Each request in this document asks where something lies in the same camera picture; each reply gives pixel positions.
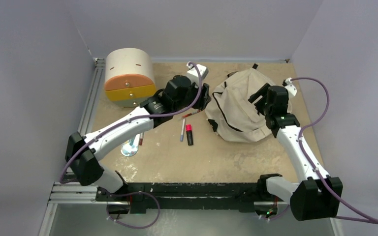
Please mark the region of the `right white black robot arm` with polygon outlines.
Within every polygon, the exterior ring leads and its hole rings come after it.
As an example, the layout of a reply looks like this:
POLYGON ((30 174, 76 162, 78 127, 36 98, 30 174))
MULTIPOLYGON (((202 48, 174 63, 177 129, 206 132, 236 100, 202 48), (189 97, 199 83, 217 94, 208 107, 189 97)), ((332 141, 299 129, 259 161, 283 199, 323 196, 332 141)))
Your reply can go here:
POLYGON ((337 216, 343 184, 331 177, 319 164, 305 138, 295 115, 289 113, 289 93, 285 87, 266 83, 248 99, 258 113, 265 117, 266 126, 285 149, 294 166, 299 184, 280 174, 261 175, 257 181, 257 195, 263 200, 273 196, 290 205, 298 221, 337 216))

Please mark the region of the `dark red marker pen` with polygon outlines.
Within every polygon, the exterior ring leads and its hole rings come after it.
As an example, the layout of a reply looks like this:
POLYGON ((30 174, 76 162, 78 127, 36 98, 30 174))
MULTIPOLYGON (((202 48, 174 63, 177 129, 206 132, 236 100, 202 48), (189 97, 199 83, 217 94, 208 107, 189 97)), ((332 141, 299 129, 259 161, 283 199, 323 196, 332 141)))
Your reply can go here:
POLYGON ((143 144, 143 139, 144 139, 144 132, 140 134, 140 138, 139 138, 139 145, 140 146, 143 144))

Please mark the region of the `beige canvas student backpack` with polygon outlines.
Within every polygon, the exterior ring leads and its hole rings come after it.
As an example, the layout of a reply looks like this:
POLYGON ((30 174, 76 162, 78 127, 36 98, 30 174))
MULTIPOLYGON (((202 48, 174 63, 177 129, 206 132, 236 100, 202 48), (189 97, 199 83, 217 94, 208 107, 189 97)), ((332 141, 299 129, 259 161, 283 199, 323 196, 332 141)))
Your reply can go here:
POLYGON ((265 84, 276 83, 258 71, 258 64, 227 76, 210 94, 205 109, 207 121, 215 134, 225 141, 255 143, 272 134, 249 97, 265 84))

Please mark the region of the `purple grey marker pen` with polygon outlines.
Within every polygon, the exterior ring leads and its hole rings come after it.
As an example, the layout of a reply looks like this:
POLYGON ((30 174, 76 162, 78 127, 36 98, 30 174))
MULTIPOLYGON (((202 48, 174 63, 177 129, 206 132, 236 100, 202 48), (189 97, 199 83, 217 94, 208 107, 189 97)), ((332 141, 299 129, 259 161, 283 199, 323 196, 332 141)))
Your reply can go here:
POLYGON ((186 119, 183 118, 183 119, 182 119, 181 134, 180 134, 180 142, 183 142, 183 141, 184 141, 184 137, 185 137, 185 129, 186 129, 186 119))

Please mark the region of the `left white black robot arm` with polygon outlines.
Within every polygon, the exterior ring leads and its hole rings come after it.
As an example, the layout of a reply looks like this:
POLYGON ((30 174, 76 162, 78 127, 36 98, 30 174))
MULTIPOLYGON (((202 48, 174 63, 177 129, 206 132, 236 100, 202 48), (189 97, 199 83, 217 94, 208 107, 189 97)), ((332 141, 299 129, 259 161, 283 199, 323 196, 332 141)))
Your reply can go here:
POLYGON ((128 115, 93 133, 71 134, 65 153, 66 166, 81 186, 96 184, 114 201, 127 195, 122 176, 101 165, 113 149, 136 135, 154 129, 190 108, 204 110, 211 101, 208 84, 197 85, 183 75, 174 76, 166 87, 140 103, 128 115))

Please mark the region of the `black pink highlighter marker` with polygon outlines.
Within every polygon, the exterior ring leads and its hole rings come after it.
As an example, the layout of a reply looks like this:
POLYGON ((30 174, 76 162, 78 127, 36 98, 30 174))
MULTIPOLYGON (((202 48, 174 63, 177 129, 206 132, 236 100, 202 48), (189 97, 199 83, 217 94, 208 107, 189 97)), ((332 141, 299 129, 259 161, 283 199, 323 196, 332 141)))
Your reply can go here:
POLYGON ((192 125, 186 124, 185 130, 186 130, 186 135, 187 135, 187 143, 188 143, 189 146, 193 146, 192 125))

